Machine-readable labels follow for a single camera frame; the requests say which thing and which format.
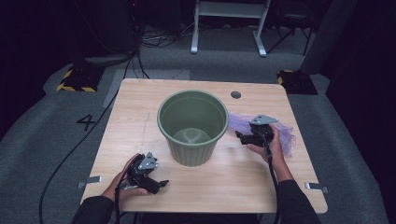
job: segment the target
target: hand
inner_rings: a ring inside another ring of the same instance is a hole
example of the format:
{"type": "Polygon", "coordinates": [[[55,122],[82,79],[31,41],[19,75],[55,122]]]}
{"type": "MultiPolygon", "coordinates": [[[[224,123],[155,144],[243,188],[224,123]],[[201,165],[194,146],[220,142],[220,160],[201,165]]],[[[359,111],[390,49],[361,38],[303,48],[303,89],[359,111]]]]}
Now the hand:
{"type": "MultiPolygon", "coordinates": [[[[102,193],[102,196],[105,196],[112,200],[113,202],[115,201],[115,189],[117,185],[120,183],[120,180],[122,179],[122,175],[125,173],[125,171],[128,169],[129,164],[131,161],[137,156],[138,154],[134,155],[131,159],[129,159],[124,168],[122,169],[121,172],[119,172],[116,177],[114,177],[113,181],[111,184],[107,187],[107,189],[102,193]]],[[[132,196],[132,195],[139,195],[139,194],[148,194],[148,192],[145,189],[120,189],[120,202],[122,202],[125,198],[132,196]]]]}
{"type": "MultiPolygon", "coordinates": [[[[285,162],[285,158],[283,157],[282,145],[280,144],[280,140],[279,140],[279,131],[272,124],[270,124],[270,127],[274,133],[274,139],[270,143],[270,149],[273,154],[272,164],[274,167],[274,171],[276,173],[277,182],[280,182],[282,180],[287,180],[287,179],[293,179],[293,176],[291,175],[289,167],[285,162]]],[[[264,152],[263,147],[258,147],[253,144],[247,144],[247,148],[256,152],[257,154],[261,155],[262,158],[266,162],[268,162],[268,158],[264,152]]]]}

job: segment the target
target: metal bracket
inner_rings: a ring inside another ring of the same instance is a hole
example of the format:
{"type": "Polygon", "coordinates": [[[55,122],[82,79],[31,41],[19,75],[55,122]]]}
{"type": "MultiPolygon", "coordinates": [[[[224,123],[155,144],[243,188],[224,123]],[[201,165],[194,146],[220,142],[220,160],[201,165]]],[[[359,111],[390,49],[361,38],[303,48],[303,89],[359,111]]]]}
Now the metal bracket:
{"type": "Polygon", "coordinates": [[[329,190],[327,187],[322,187],[321,184],[319,183],[308,183],[305,182],[305,188],[306,189],[312,189],[312,190],[321,190],[323,193],[329,193],[329,190]]]}
{"type": "Polygon", "coordinates": [[[155,158],[152,156],[152,153],[149,152],[146,157],[140,162],[139,170],[148,170],[148,169],[155,169],[158,167],[155,158]]]}
{"type": "Polygon", "coordinates": [[[255,124],[255,125],[263,125],[263,124],[269,124],[269,123],[276,123],[278,121],[279,121],[278,119],[274,119],[274,118],[265,116],[264,114],[260,114],[256,118],[252,119],[249,123],[255,124]]]}
{"type": "Polygon", "coordinates": [[[99,176],[99,175],[91,176],[91,177],[88,177],[85,181],[77,182],[77,189],[83,189],[87,184],[100,183],[100,182],[102,182],[101,176],[99,176]]]}

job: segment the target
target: white metal frame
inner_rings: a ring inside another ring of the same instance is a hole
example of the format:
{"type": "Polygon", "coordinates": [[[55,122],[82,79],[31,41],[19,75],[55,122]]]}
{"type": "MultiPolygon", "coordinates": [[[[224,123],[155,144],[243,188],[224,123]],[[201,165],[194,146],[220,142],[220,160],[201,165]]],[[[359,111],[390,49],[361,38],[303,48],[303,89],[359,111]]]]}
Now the white metal frame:
{"type": "Polygon", "coordinates": [[[263,4],[243,4],[243,3],[224,3],[224,2],[205,2],[196,0],[194,15],[194,34],[192,36],[191,53],[198,52],[198,23],[200,16],[220,16],[220,17],[237,17],[237,18],[255,18],[260,19],[259,28],[253,31],[254,39],[259,53],[262,57],[267,55],[262,40],[262,27],[267,16],[271,0],[265,0],[263,4]]]}

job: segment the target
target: green plastic pot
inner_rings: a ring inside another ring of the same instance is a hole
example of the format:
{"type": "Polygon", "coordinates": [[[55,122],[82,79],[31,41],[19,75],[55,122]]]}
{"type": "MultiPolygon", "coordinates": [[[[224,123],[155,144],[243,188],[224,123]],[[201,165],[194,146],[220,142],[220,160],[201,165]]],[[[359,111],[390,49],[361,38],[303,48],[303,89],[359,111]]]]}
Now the green plastic pot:
{"type": "Polygon", "coordinates": [[[180,91],[163,101],[157,121],[173,158],[185,166],[198,166],[210,159],[226,132],[228,112],[208,92],[180,91]]]}

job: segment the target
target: black cable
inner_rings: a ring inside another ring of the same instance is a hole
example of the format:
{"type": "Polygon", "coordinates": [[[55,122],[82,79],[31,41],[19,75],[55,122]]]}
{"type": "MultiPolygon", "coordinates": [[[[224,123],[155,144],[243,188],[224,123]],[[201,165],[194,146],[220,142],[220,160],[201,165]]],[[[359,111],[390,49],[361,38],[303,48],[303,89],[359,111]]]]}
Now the black cable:
{"type": "MultiPolygon", "coordinates": [[[[125,79],[126,77],[126,72],[128,70],[128,66],[129,63],[131,62],[132,58],[130,58],[130,60],[128,61],[128,63],[126,64],[125,67],[125,72],[124,72],[124,76],[122,79],[125,79]]],[[[47,181],[46,186],[44,187],[43,191],[41,192],[41,197],[40,197],[40,202],[39,202],[39,206],[38,206],[38,216],[39,216],[39,220],[40,220],[40,224],[44,224],[43,221],[43,201],[44,201],[44,196],[47,192],[47,189],[50,185],[51,180],[53,179],[53,177],[55,177],[55,175],[58,173],[59,169],[62,167],[62,165],[64,164],[64,162],[69,158],[69,156],[81,145],[81,143],[90,135],[90,133],[93,131],[93,129],[98,125],[99,121],[103,118],[103,116],[105,115],[105,113],[107,112],[107,110],[110,108],[110,106],[112,105],[113,101],[116,99],[116,96],[119,93],[119,90],[117,90],[116,94],[114,94],[113,98],[111,99],[110,103],[108,103],[107,107],[105,108],[105,110],[102,112],[101,116],[99,117],[99,119],[93,124],[92,128],[88,130],[88,132],[82,137],[82,139],[69,151],[69,153],[67,153],[67,155],[64,157],[64,159],[58,164],[58,166],[56,167],[56,169],[54,170],[54,172],[52,173],[52,175],[50,176],[49,180],[47,181]]]]}
{"type": "Polygon", "coordinates": [[[120,219],[121,219],[123,216],[125,216],[126,214],[128,214],[128,212],[123,212],[123,213],[120,215],[120,219]]]}
{"type": "Polygon", "coordinates": [[[135,70],[134,70],[134,75],[136,76],[136,78],[139,78],[135,70]]]}
{"type": "Polygon", "coordinates": [[[275,188],[275,193],[276,193],[276,217],[274,220],[274,224],[277,224],[277,222],[279,221],[279,201],[278,201],[278,193],[277,193],[277,180],[276,180],[276,175],[274,172],[274,167],[272,164],[272,159],[273,159],[273,154],[272,151],[270,149],[270,144],[267,142],[267,140],[265,139],[265,137],[258,131],[254,130],[254,129],[250,129],[253,133],[257,134],[258,136],[260,136],[263,140],[263,144],[262,146],[264,147],[265,150],[265,155],[268,158],[268,167],[270,170],[270,174],[274,183],[274,188],[275,188]]]}
{"type": "Polygon", "coordinates": [[[133,222],[133,224],[141,224],[141,213],[137,213],[137,212],[135,212],[134,213],[134,222],[133,222]]]}
{"type": "Polygon", "coordinates": [[[124,177],[126,176],[126,173],[128,172],[132,163],[133,163],[133,161],[131,161],[131,163],[129,163],[128,168],[125,169],[124,173],[121,176],[119,184],[115,188],[114,205],[115,205],[115,210],[116,210],[116,221],[115,221],[116,224],[120,224],[120,219],[121,219],[121,216],[120,216],[120,186],[121,186],[122,182],[125,180],[124,177]]]}
{"type": "Polygon", "coordinates": [[[149,37],[149,38],[143,39],[144,41],[143,41],[142,45],[147,48],[165,48],[171,44],[174,44],[176,41],[178,41],[179,39],[182,39],[183,37],[184,36],[177,38],[174,35],[157,35],[154,37],[149,37]],[[157,39],[156,44],[148,43],[149,40],[152,41],[155,39],[157,39]]]}
{"type": "MultiPolygon", "coordinates": [[[[84,22],[85,22],[86,25],[88,26],[89,30],[91,31],[93,37],[94,37],[94,38],[96,39],[96,41],[101,45],[101,47],[102,47],[103,49],[108,50],[109,52],[112,52],[112,53],[121,53],[121,54],[125,54],[125,57],[124,57],[124,58],[121,58],[121,59],[115,59],[115,60],[110,60],[110,61],[106,61],[106,62],[98,62],[98,63],[87,61],[87,63],[89,63],[89,64],[91,64],[92,66],[95,66],[95,67],[108,67],[108,66],[112,66],[112,65],[124,63],[124,62],[128,61],[129,59],[131,59],[131,57],[134,57],[134,49],[132,49],[131,51],[123,51],[123,52],[120,52],[120,51],[116,51],[116,50],[114,50],[114,49],[108,48],[108,47],[102,42],[102,40],[97,36],[97,34],[95,33],[95,31],[92,29],[90,23],[88,22],[88,19],[85,17],[85,15],[84,15],[84,13],[83,13],[81,7],[78,5],[78,3],[76,2],[76,0],[73,0],[73,2],[74,2],[75,6],[76,6],[76,8],[77,8],[77,10],[78,10],[78,13],[81,15],[82,19],[84,20],[84,22]]],[[[134,20],[134,17],[133,17],[133,16],[132,16],[132,19],[133,19],[133,22],[132,22],[132,24],[133,24],[133,35],[134,35],[134,38],[136,38],[136,34],[137,34],[136,29],[137,29],[137,28],[135,27],[135,20],[134,20]]]]}
{"type": "Polygon", "coordinates": [[[140,59],[140,49],[137,50],[137,60],[139,61],[140,69],[142,69],[143,75],[150,79],[149,75],[145,72],[145,69],[143,68],[142,60],[140,59]]]}

